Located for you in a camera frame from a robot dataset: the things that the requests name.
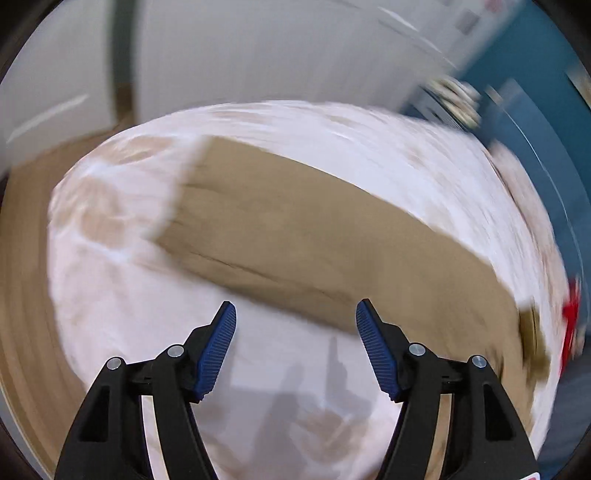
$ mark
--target black gripper frame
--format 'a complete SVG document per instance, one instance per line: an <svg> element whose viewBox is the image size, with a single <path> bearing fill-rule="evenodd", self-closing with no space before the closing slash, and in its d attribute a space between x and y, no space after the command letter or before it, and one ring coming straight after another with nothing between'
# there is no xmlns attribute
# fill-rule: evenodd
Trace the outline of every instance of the black gripper frame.
<svg viewBox="0 0 591 480"><path fill-rule="evenodd" d="M402 330L363 301L397 363L402 411L376 480L423 480L433 447L439 400L452 395L441 480L536 479L530 441L495 372L479 355L439 358L424 345L413 355Z"/></svg>
<svg viewBox="0 0 591 480"><path fill-rule="evenodd" d="M197 362L227 305L210 325L193 330L182 350L173 345L154 360L127 365L112 358L104 365L70 428L56 480L153 480L142 395L154 399L170 480L217 480L190 404L199 402Z"/></svg>

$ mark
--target white fabric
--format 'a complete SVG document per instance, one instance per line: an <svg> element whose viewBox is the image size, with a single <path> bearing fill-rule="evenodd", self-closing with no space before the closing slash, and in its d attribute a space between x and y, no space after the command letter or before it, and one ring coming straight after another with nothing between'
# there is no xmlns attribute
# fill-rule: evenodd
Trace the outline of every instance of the white fabric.
<svg viewBox="0 0 591 480"><path fill-rule="evenodd" d="M532 410L539 451L563 329L519 210L475 138L347 105L177 112L116 135L72 168L50 205L48 270L63 349L87 388L108 358L154 358L230 300L236 335L194 410L220 479L353 480L382 461L400 408L380 392L360 339L186 274L150 241L209 135L306 163L407 210L490 262L518 303L534 299L552 357ZM149 420L155 477L165 478Z"/></svg>

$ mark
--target white wall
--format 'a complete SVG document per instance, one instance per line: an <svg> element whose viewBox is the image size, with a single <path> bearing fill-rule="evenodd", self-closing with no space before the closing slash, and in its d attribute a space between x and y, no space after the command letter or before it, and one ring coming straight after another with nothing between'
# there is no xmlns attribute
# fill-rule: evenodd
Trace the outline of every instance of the white wall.
<svg viewBox="0 0 591 480"><path fill-rule="evenodd" d="M140 121L267 99L399 109L461 68L505 20L482 0L142 0ZM465 29L465 19L477 18Z"/></svg>
<svg viewBox="0 0 591 480"><path fill-rule="evenodd" d="M116 122L113 0L64 0L33 32L0 84L0 170Z"/></svg>

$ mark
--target bed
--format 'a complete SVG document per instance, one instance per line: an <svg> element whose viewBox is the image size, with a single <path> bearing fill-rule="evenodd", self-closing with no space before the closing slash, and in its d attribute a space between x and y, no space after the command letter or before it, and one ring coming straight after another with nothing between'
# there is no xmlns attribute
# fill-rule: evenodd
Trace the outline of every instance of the bed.
<svg viewBox="0 0 591 480"><path fill-rule="evenodd" d="M498 144L486 150L472 136L340 104L177 112L118 134L67 173L49 208L48 277L61 347L86 388L106 359L152 358L229 299L243 324L238 346L210 401L195 410L221 478L279 478L286 469L290 478L370 478L381 463L399 409L378 394L359 339L193 278L152 243L194 152L211 135L306 163L403 208L490 262L518 304L534 299L551 356L550 378L532 407L530 441L540 451L567 287L548 217L545 229L531 223L546 215L533 186L507 173L509 165L524 174L519 161ZM165 478L145 406L152 466Z"/></svg>
<svg viewBox="0 0 591 480"><path fill-rule="evenodd" d="M516 100L520 98L523 99L519 95L515 97ZM525 110L522 109L524 102L527 104ZM521 109L521 119L524 120L531 113L528 110L530 106L524 100L513 103L511 108ZM505 107L514 113L509 105ZM502 110L495 109L495 112L494 118L503 118L507 121ZM530 117L532 118L535 118L535 121L531 121L529 125L535 130L538 118ZM548 133L546 124L544 124L543 136ZM118 129L130 125L129 122L123 122ZM501 130L502 132L499 133L499 130L489 129L490 135L487 136L485 145L489 145L488 140L491 137L497 138L517 153L517 157L523 163L546 209L551 214L554 230L557 232L556 243L565 257L566 271L569 276L584 273L586 252L582 249L582 255L579 255L580 252L577 252L574 246L573 237L588 233L586 225L589 224L590 218L589 202L586 200L586 195L577 197L581 192L580 180L566 152L563 151L564 149L559 152L559 155L552 152L543 160L550 161L556 170L564 170L565 181L558 186L558 189L562 194L569 190L576 197L564 209L569 212L581 212L579 215L570 215L572 224L576 224L573 229L569 228L569 222L564 221L564 216L562 220L560 219L564 205L558 202L552 185L548 185L545 173L540 172L541 166L537 163L536 157L530 156L529 162L526 161L527 151L531 149L527 143L524 145L523 138L516 131L515 125L504 123L504 126L501 125ZM70 166L116 132L117 130L71 143L60 151L46 153L35 162L15 169L11 174L7 196L2 206L0 218L2 246L0 271L3 279L0 302L2 389L9 399L9 414L16 419L18 427L15 428L20 430L48 472L55 467L61 443L76 408L82 400L84 386L87 388L88 380L86 385L82 385L78 377L72 373L70 363L65 360L60 344L61 332L56 331L53 305L46 285L47 201L53 187ZM538 149L538 152L540 156L542 153L548 153L544 148ZM541 177L535 176L536 170ZM556 211L558 215L553 216L552 212ZM24 218L31 218L33 221L22 221ZM583 307L587 308L587 312L589 311L588 300L585 297ZM588 314L582 315L582 321L587 317ZM553 395L549 389L546 398L551 401L551 397ZM579 475L574 473L572 478L579 478Z"/></svg>

